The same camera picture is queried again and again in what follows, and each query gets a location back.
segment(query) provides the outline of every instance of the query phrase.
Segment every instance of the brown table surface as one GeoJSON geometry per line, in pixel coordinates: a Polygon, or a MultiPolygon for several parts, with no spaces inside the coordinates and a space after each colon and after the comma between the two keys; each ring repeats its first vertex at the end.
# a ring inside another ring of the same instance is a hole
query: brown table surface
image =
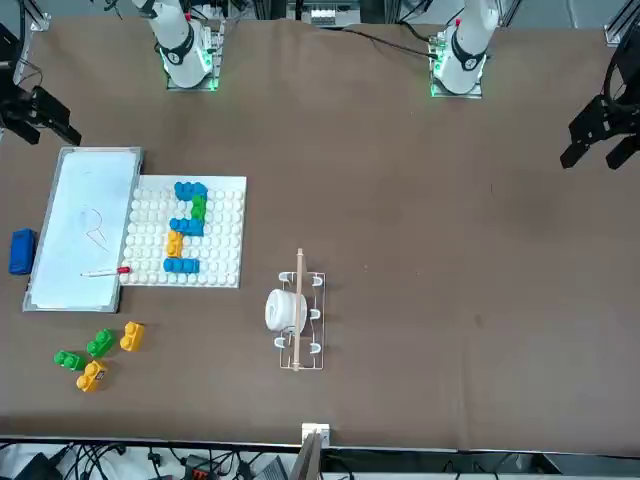
{"type": "MultiPolygon", "coordinates": [[[[315,421],[340,445],[637,453],[640,164],[608,170],[613,143],[559,163],[602,32],[496,33],[482,101],[430,98],[424,59],[352,34],[243,21],[227,41],[219,92],[176,94],[142,20],[36,35],[83,145],[248,177],[242,286],[24,314],[27,278],[0,276],[0,433],[297,443],[315,421]],[[279,369],[264,325],[297,247],[328,276],[322,372],[279,369]],[[53,364],[127,321],[144,351],[110,359],[104,391],[53,364]]],[[[11,231],[40,230],[60,147],[2,141],[0,263],[11,231]]]]}

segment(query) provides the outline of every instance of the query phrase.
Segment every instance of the blue eraser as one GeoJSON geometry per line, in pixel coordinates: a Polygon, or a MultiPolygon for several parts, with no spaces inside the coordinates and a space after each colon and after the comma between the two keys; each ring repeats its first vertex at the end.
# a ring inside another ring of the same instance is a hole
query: blue eraser
{"type": "Polygon", "coordinates": [[[9,255],[9,273],[26,275],[31,273],[36,255],[36,232],[23,228],[11,236],[11,254],[9,255]]]}

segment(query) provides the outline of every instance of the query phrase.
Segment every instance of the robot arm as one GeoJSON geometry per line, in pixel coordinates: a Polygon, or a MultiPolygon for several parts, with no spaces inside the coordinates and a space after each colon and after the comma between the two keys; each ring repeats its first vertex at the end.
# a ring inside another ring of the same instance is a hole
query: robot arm
{"type": "Polygon", "coordinates": [[[198,85],[211,72],[211,32],[197,20],[187,21],[180,0],[132,0],[149,20],[165,69],[182,88],[198,85]]]}
{"type": "Polygon", "coordinates": [[[451,93],[463,95],[475,86],[498,19],[496,0],[466,0],[459,23],[447,27],[447,46],[435,76],[451,93]]]}

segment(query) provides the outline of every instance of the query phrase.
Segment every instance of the blue building block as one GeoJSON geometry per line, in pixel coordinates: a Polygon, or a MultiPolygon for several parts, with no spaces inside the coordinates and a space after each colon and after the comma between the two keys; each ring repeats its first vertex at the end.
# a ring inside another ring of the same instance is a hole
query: blue building block
{"type": "Polygon", "coordinates": [[[194,183],[193,184],[193,195],[202,195],[204,197],[204,201],[206,202],[207,201],[207,187],[202,185],[200,182],[194,183]]]}
{"type": "Polygon", "coordinates": [[[31,273],[35,254],[36,232],[29,228],[13,232],[11,236],[11,254],[9,256],[9,273],[13,275],[31,273]]]}
{"type": "Polygon", "coordinates": [[[191,201],[193,195],[202,195],[205,197],[205,200],[207,197],[207,187],[202,185],[200,182],[176,182],[174,190],[178,200],[182,200],[183,202],[191,201]]]}
{"type": "Polygon", "coordinates": [[[175,230],[183,235],[189,235],[192,237],[204,236],[204,222],[197,218],[192,218],[191,220],[187,220],[186,218],[181,220],[172,218],[169,220],[169,227],[171,227],[171,230],[175,230]]]}
{"type": "Polygon", "coordinates": [[[200,273],[200,260],[193,258],[166,258],[162,267],[167,273],[200,273]]]}

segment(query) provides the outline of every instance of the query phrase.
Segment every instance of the marker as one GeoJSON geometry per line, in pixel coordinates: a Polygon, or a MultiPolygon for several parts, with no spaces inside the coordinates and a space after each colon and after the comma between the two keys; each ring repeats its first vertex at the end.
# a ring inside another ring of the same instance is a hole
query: marker
{"type": "Polygon", "coordinates": [[[109,275],[120,275],[121,273],[130,273],[131,267],[118,267],[113,270],[98,270],[95,272],[81,273],[83,277],[108,277],[109,275]]]}

